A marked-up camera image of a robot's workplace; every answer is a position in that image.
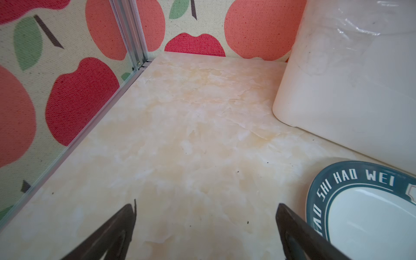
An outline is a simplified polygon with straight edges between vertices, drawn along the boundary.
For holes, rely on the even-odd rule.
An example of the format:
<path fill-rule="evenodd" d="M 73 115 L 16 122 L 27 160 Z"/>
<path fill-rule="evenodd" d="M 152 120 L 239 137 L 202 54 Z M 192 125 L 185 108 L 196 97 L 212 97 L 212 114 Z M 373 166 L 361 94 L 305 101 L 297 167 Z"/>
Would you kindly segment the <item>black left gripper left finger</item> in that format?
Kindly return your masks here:
<path fill-rule="evenodd" d="M 137 204 L 126 204 L 64 260 L 124 260 L 132 241 Z"/>

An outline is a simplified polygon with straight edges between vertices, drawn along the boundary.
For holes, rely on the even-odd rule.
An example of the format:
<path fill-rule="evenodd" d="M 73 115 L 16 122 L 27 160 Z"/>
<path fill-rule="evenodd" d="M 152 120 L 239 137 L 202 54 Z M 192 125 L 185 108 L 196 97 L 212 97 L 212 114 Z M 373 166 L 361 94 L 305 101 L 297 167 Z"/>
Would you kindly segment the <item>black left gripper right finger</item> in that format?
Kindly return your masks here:
<path fill-rule="evenodd" d="M 349 259 L 284 203 L 278 205 L 275 219 L 287 260 Z"/>

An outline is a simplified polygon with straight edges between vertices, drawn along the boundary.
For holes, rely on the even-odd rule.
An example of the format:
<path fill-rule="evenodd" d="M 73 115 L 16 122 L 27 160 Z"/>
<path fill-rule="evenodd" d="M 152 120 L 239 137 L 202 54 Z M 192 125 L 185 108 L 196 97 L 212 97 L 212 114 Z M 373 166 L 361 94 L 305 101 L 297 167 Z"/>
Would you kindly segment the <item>teal rim lettered plate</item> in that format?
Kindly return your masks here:
<path fill-rule="evenodd" d="M 416 179 L 364 161 L 341 161 L 312 181 L 307 223 L 352 260 L 416 257 Z"/>

